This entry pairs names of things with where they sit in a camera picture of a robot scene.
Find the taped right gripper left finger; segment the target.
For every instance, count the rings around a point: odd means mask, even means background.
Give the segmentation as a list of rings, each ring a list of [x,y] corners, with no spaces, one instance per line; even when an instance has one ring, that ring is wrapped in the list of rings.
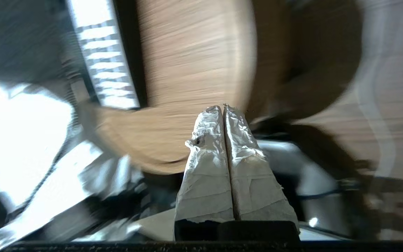
[[[235,220],[222,110],[208,107],[196,118],[190,153],[177,194],[174,239],[217,240],[218,227]]]

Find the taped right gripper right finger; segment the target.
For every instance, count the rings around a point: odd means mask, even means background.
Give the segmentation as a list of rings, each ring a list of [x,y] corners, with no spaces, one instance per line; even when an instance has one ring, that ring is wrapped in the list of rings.
[[[221,109],[221,157],[233,219],[220,224],[230,241],[299,242],[299,222],[240,110]]]

